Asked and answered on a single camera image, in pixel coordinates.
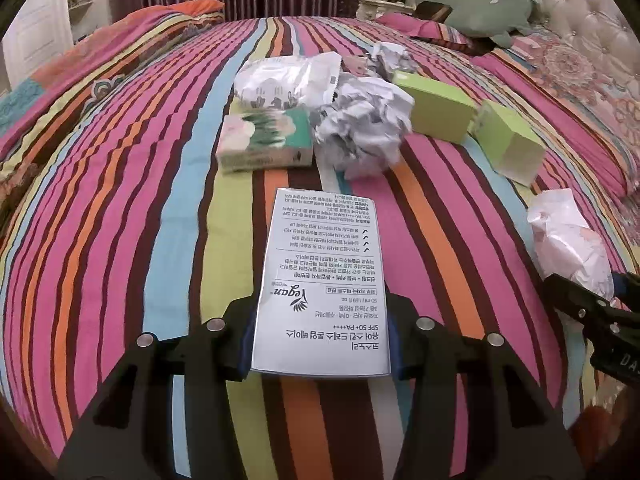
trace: green dinosaur plush toy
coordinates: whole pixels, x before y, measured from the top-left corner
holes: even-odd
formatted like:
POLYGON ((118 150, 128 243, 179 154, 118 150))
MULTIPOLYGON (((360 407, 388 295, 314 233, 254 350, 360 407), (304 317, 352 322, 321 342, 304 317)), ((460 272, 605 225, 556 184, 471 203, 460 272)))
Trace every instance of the green dinosaur plush toy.
POLYGON ((450 6, 453 11, 445 24, 470 38, 491 38, 503 48, 513 45, 510 32, 531 33, 529 17, 534 4, 541 0, 415 0, 437 2, 450 6))

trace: pink pillow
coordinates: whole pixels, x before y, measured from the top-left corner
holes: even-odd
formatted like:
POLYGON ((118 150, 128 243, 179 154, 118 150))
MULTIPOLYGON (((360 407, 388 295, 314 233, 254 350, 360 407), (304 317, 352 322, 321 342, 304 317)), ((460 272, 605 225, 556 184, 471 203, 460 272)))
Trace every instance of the pink pillow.
POLYGON ((457 50, 470 56, 478 52, 478 48, 473 40, 444 23, 420 20, 413 16, 403 14, 402 12, 384 14, 375 19, 375 22, 382 23, 399 32, 404 32, 412 38, 420 38, 428 43, 457 50))

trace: teal fabric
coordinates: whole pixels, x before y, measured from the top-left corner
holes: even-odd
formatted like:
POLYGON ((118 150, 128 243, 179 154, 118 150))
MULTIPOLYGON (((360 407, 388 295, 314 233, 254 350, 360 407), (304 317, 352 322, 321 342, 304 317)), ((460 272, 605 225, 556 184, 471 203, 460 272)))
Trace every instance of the teal fabric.
POLYGON ((42 94, 44 88, 29 78, 0 100, 0 137, 4 136, 42 94))
POLYGON ((510 32, 517 30, 528 36, 529 17, 540 0, 416 0, 437 2, 453 8, 444 21, 470 38, 491 38, 498 46, 513 45, 510 32))

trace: white bedside table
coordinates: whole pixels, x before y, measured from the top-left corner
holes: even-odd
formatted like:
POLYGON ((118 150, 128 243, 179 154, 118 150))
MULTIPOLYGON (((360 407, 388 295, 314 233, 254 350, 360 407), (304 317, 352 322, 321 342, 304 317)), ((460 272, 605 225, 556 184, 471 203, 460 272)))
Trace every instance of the white bedside table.
POLYGON ((388 14, 390 12, 404 12, 405 14, 411 14, 415 10, 414 6, 392 2, 381 2, 379 0, 358 0, 358 3, 360 5, 356 12, 356 18, 369 21, 375 20, 383 14, 388 14))

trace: tufted headboard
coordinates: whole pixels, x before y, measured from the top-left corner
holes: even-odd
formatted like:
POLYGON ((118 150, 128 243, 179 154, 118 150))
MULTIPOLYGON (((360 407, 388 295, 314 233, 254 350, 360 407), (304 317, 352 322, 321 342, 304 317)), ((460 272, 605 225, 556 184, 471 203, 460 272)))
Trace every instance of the tufted headboard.
POLYGON ((542 0, 543 23, 640 97, 640 42, 613 0, 542 0))

